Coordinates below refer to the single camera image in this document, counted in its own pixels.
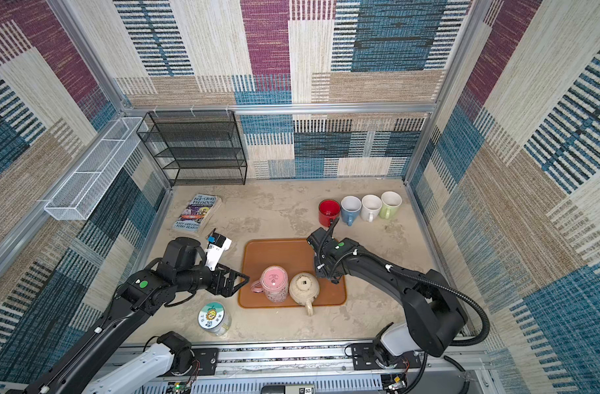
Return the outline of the pink ghost mug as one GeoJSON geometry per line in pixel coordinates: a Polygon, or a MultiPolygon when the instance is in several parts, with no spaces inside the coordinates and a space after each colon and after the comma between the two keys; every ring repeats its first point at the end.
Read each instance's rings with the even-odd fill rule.
{"type": "Polygon", "coordinates": [[[254,293],[262,293],[273,303],[282,303],[288,297],[288,274],[278,265],[265,269],[261,277],[251,285],[254,293]]]}

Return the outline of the brown plastic tray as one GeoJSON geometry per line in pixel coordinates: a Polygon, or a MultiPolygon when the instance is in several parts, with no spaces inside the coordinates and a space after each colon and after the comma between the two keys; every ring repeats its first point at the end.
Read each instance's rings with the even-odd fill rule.
{"type": "Polygon", "coordinates": [[[273,303],[250,286],[270,266],[280,266],[291,279],[300,273],[315,274],[314,251],[305,239],[263,239],[249,241],[244,249],[241,271],[250,282],[239,290],[239,305],[244,309],[300,307],[289,296],[283,303],[273,303]]]}

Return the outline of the beige ceramic teapot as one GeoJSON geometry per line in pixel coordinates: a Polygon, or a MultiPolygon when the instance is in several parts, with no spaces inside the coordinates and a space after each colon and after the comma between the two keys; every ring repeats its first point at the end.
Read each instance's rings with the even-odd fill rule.
{"type": "Polygon", "coordinates": [[[309,316],[314,315],[313,302],[320,294],[320,285],[316,277],[309,273],[295,275],[290,280],[288,293],[296,304],[305,307],[309,316]]]}

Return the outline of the red mug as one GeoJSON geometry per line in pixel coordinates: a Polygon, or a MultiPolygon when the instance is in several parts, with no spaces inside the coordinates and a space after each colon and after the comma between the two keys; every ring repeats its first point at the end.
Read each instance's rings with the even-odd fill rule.
{"type": "Polygon", "coordinates": [[[334,221],[339,218],[341,207],[336,200],[323,200],[319,203],[319,223],[325,228],[329,228],[334,221]]]}

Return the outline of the blue dotted mug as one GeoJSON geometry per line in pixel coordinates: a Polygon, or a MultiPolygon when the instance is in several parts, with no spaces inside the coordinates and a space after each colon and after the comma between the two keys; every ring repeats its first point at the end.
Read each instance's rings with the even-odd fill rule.
{"type": "Polygon", "coordinates": [[[341,221],[352,227],[354,221],[361,213],[362,201],[356,196],[346,196],[340,202],[341,221]]]}

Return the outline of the white mug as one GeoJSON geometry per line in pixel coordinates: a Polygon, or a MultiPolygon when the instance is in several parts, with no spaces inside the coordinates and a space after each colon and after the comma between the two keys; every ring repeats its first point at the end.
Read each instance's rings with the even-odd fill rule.
{"type": "Polygon", "coordinates": [[[362,209],[360,216],[363,221],[372,223],[380,216],[382,201],[376,195],[365,195],[362,200],[362,209]]]}

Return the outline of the light green mug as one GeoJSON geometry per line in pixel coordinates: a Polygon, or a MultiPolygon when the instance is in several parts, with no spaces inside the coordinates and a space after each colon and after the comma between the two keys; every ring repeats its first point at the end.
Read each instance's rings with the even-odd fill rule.
{"type": "Polygon", "coordinates": [[[394,191],[386,191],[381,195],[381,203],[380,217],[385,220],[390,220],[397,214],[403,203],[403,199],[401,195],[394,191]]]}

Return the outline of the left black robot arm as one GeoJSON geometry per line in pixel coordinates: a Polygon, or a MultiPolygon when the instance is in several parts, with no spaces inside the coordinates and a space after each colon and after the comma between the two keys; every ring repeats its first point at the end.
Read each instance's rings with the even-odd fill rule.
{"type": "Polygon", "coordinates": [[[106,310],[81,339],[22,393],[81,393],[117,349],[162,308],[181,305],[180,292],[199,290],[229,298],[249,276],[223,264],[206,266],[206,252],[193,238],[178,237],[162,257],[117,287],[106,310]]]}

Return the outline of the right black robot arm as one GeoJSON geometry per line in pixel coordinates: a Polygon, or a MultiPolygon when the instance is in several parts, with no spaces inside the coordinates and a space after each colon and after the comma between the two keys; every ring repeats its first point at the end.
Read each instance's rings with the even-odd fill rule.
{"type": "Polygon", "coordinates": [[[398,363],[410,351],[440,357],[450,346],[473,346],[480,337],[459,339],[469,321],[460,304],[464,294],[448,286],[437,271],[426,274],[402,268],[372,254],[357,241],[337,241],[319,228],[307,239],[314,251],[314,269],[319,278],[334,284],[350,275],[373,285],[398,301],[405,321],[391,323],[373,340],[373,352],[383,368],[398,363]]]}

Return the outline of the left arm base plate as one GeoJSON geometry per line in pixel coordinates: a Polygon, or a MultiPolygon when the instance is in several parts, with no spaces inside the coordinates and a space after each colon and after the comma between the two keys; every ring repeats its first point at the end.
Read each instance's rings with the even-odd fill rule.
{"type": "Polygon", "coordinates": [[[213,376],[216,373],[216,368],[219,358],[219,348],[206,347],[191,349],[187,356],[186,372],[184,376],[200,377],[213,376]]]}

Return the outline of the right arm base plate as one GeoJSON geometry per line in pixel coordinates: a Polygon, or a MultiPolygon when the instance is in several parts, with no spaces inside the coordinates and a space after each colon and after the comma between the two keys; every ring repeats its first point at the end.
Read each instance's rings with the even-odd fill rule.
{"type": "Polygon", "coordinates": [[[382,364],[377,358],[370,342],[354,342],[344,348],[344,355],[352,360],[354,370],[371,369],[419,369],[422,366],[421,354],[413,351],[390,359],[389,364],[382,364]]]}

